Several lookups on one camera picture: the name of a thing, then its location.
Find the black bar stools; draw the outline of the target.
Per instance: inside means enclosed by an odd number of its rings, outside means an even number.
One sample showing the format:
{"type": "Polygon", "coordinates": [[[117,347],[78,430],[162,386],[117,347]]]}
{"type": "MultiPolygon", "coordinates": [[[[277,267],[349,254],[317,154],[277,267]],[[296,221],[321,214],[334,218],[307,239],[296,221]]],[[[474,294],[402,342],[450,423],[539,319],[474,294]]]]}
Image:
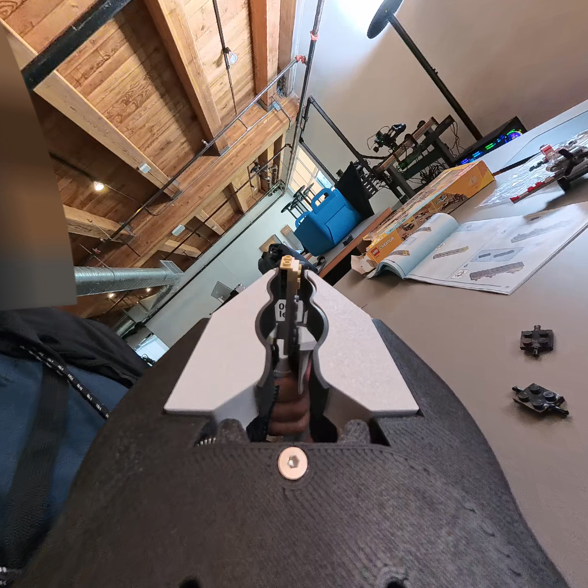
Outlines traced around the black bar stools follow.
{"type": "Polygon", "coordinates": [[[312,199],[311,190],[314,182],[310,183],[307,187],[301,186],[294,193],[292,201],[287,203],[281,213],[288,212],[292,217],[298,219],[305,213],[312,211],[312,199]]]}

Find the black brick axle plate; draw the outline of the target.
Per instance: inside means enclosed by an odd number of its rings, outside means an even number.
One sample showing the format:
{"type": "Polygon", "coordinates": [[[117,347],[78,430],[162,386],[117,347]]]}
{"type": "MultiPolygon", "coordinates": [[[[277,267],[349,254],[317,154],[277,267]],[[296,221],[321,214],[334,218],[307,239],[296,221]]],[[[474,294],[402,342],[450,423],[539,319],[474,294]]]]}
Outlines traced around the black brick axle plate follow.
{"type": "Polygon", "coordinates": [[[550,353],[555,346],[555,334],[552,329],[534,325],[532,330],[523,330],[520,334],[520,350],[535,359],[544,353],[550,353]]]}
{"type": "Polygon", "coordinates": [[[550,389],[532,383],[525,388],[513,386],[512,399],[515,403],[528,408],[538,415],[556,414],[569,416],[564,396],[550,389]]]}

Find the black white speckled drawstring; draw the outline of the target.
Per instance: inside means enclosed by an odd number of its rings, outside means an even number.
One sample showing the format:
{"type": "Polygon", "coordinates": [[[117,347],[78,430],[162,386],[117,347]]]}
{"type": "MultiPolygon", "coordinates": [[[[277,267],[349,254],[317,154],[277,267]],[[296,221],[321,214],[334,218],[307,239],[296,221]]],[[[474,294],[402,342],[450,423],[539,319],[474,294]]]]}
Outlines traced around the black white speckled drawstring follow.
{"type": "Polygon", "coordinates": [[[31,348],[29,346],[20,345],[21,350],[31,355],[34,359],[48,367],[59,376],[64,378],[69,385],[75,389],[79,395],[96,411],[103,420],[108,420],[111,411],[108,409],[98,396],[93,394],[82,382],[73,375],[66,365],[61,360],[55,360],[52,357],[46,355],[38,349],[31,348]]]}

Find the black light stand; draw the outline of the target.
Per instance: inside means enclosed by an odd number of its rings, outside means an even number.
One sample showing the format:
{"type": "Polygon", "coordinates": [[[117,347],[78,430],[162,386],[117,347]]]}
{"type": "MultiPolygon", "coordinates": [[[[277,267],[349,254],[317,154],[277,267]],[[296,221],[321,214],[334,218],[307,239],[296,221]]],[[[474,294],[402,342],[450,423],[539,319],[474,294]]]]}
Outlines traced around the black light stand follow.
{"type": "Polygon", "coordinates": [[[422,51],[416,45],[414,40],[410,37],[406,29],[401,25],[399,19],[396,16],[396,13],[399,10],[402,2],[403,1],[383,1],[371,20],[371,23],[367,31],[367,37],[369,39],[374,39],[383,32],[386,26],[392,26],[398,34],[398,36],[400,37],[400,39],[402,40],[402,42],[406,45],[411,54],[416,58],[419,65],[423,68],[428,77],[430,77],[434,85],[441,92],[447,103],[455,111],[458,118],[462,121],[464,126],[466,126],[467,130],[472,134],[472,136],[477,141],[481,140],[482,134],[480,130],[477,128],[475,123],[471,120],[469,115],[462,108],[462,106],[454,97],[454,95],[446,86],[446,84],[441,80],[437,70],[431,66],[431,64],[426,59],[422,51]]]}

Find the yellow toy set box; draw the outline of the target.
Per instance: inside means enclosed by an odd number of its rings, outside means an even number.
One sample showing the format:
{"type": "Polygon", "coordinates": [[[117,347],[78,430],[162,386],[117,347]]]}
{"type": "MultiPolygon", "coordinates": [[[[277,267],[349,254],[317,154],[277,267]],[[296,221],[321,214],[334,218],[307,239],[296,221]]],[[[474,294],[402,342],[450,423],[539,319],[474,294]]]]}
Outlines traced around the yellow toy set box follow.
{"type": "Polygon", "coordinates": [[[434,214],[450,214],[494,180],[494,174],[481,160],[443,171],[428,186],[388,215],[374,230],[364,235],[368,264],[375,267],[434,214]]]}

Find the person in blue hoodie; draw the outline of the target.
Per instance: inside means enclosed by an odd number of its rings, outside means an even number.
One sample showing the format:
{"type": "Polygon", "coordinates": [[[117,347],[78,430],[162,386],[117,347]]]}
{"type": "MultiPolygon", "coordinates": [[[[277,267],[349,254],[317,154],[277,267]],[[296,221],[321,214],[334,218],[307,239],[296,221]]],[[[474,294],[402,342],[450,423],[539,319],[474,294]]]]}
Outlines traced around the person in blue hoodie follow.
{"type": "MultiPolygon", "coordinates": [[[[69,367],[113,409],[122,384],[69,367]]],[[[59,517],[105,420],[36,359],[1,356],[1,571],[24,569],[59,517]]]]}

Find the black jacket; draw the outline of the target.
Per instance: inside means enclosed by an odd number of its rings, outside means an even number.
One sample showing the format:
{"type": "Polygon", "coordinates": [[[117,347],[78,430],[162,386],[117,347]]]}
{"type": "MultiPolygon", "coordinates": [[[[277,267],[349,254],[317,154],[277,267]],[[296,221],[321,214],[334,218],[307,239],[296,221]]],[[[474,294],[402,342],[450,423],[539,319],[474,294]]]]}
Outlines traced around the black jacket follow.
{"type": "Polygon", "coordinates": [[[149,369],[106,325],[53,307],[1,311],[1,354],[32,359],[30,352],[132,387],[149,369]]]}

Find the silver ventilation duct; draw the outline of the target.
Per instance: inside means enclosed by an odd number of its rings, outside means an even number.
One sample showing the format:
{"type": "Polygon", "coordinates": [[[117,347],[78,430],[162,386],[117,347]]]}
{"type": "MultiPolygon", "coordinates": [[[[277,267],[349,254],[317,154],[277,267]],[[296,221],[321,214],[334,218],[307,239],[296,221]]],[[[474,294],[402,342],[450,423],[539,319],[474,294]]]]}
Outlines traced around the silver ventilation duct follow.
{"type": "Polygon", "coordinates": [[[183,274],[170,261],[158,268],[74,267],[78,297],[174,285],[183,274]]]}

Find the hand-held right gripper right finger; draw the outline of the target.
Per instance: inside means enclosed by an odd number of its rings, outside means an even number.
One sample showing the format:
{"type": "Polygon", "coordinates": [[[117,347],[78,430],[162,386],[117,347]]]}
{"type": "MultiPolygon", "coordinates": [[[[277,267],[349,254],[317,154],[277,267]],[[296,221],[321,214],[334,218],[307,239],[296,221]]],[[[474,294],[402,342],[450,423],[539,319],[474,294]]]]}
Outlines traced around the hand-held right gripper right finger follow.
{"type": "Polygon", "coordinates": [[[317,274],[300,280],[302,362],[312,364],[311,412],[351,420],[414,416],[419,406],[371,317],[317,274]]]}

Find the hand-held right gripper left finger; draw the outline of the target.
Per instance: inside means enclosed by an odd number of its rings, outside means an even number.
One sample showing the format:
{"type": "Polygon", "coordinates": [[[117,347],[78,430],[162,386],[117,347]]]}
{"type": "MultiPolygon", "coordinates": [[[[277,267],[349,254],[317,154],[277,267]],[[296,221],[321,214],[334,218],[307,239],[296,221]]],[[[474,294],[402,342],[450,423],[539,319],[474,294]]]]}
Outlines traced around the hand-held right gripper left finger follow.
{"type": "Polygon", "coordinates": [[[280,285],[273,269],[211,316],[165,403],[166,414],[242,425],[270,414],[280,285]]]}

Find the person's left hand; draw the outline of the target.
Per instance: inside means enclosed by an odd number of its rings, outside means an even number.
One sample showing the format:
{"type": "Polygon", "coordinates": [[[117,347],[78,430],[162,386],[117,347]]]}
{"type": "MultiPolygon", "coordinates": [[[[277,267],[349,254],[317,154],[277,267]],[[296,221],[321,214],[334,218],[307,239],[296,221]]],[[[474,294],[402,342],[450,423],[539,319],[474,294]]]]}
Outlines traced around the person's left hand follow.
{"type": "Polygon", "coordinates": [[[293,373],[276,379],[278,395],[271,412],[268,434],[272,437],[304,438],[309,431],[311,402],[307,384],[299,391],[293,373]]]}

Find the dark blue backpack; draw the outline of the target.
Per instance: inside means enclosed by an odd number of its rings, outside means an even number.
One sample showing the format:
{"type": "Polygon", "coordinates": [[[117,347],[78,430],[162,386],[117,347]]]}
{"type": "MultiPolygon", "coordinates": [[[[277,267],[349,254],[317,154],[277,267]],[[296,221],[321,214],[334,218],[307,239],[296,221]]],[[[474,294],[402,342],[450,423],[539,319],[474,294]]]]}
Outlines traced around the dark blue backpack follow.
{"type": "Polygon", "coordinates": [[[262,253],[258,261],[258,269],[261,275],[264,275],[269,271],[280,267],[282,258],[285,256],[293,257],[295,260],[300,262],[304,269],[319,274],[319,269],[310,261],[305,259],[300,253],[298,253],[298,251],[283,243],[273,243],[269,245],[267,252],[262,253]]]}

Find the wood-edged grey table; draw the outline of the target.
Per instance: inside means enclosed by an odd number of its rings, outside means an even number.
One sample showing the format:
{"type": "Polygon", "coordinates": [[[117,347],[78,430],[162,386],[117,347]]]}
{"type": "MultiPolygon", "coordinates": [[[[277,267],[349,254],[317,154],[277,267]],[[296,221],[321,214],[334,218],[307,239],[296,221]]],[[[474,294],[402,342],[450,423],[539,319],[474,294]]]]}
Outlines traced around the wood-edged grey table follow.
{"type": "Polygon", "coordinates": [[[372,215],[363,220],[333,249],[324,254],[325,265],[319,276],[328,284],[334,286],[349,271],[351,271],[351,257],[361,255],[366,246],[362,245],[364,236],[375,230],[393,210],[388,207],[383,212],[372,215]]]}

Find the black fabric flag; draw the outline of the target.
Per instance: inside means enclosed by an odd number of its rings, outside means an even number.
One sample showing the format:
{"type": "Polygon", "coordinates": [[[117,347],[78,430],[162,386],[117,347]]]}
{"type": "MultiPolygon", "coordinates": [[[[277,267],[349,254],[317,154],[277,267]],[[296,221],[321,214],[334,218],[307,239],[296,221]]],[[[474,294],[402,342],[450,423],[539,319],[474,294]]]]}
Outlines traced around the black fabric flag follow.
{"type": "Polygon", "coordinates": [[[344,172],[339,174],[339,179],[334,187],[343,195],[346,201],[357,211],[361,220],[366,220],[374,215],[371,207],[371,195],[362,183],[356,165],[351,162],[344,172]]]}

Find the grey and tan brick beam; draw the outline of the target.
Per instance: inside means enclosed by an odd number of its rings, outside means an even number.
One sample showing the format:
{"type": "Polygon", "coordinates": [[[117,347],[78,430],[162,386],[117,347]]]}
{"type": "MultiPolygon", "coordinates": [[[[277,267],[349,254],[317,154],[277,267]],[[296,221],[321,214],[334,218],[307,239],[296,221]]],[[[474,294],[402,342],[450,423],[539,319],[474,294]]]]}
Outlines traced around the grey and tan brick beam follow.
{"type": "Polygon", "coordinates": [[[299,288],[302,267],[299,260],[292,255],[282,258],[280,264],[281,287],[284,308],[281,311],[283,321],[279,327],[279,338],[283,340],[283,354],[288,358],[292,371],[299,367],[299,288]]]}

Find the blue felt tote bag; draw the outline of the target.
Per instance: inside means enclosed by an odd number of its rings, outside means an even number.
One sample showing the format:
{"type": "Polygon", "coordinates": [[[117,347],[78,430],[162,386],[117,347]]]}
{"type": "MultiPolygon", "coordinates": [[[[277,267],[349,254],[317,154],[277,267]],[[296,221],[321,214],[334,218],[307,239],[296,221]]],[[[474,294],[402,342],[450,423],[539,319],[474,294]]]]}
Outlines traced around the blue felt tote bag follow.
{"type": "Polygon", "coordinates": [[[295,222],[294,236],[316,257],[333,249],[362,222],[359,212],[333,187],[322,189],[311,201],[311,210],[295,222]]]}

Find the black equipment rack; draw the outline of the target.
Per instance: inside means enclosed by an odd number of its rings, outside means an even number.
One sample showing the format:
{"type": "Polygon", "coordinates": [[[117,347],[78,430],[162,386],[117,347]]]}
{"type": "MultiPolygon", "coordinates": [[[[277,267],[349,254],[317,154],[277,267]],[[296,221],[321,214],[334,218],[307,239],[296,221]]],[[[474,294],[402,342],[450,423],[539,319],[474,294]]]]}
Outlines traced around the black equipment rack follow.
{"type": "Polygon", "coordinates": [[[455,159],[450,147],[444,142],[446,131],[456,131],[456,121],[447,116],[438,122],[435,118],[422,121],[419,127],[398,137],[399,148],[390,152],[386,147],[378,153],[371,148],[374,136],[367,140],[373,155],[367,157],[373,163],[366,177],[366,187],[371,194],[387,188],[404,204],[443,171],[452,167],[455,159]]]}

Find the computer with coloured lights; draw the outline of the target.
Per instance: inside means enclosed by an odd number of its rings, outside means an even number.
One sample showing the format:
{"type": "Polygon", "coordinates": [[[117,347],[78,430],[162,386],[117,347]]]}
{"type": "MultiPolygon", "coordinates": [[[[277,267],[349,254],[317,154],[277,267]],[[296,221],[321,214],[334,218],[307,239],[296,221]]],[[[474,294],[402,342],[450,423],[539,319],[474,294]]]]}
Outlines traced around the computer with coloured lights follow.
{"type": "Polygon", "coordinates": [[[499,147],[510,143],[526,132],[527,128],[525,125],[515,116],[489,134],[483,136],[472,146],[466,148],[464,152],[454,159],[452,165],[459,166],[477,161],[491,151],[495,151],[499,147]]]}

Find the instruction booklet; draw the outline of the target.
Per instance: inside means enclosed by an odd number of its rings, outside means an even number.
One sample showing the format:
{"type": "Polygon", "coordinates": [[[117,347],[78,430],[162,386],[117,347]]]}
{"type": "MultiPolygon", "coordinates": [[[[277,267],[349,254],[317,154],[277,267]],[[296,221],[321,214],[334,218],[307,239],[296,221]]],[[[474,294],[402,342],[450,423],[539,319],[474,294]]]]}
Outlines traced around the instruction booklet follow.
{"type": "Polygon", "coordinates": [[[587,228],[587,203],[458,224],[434,214],[367,274],[510,295],[587,228]]]}

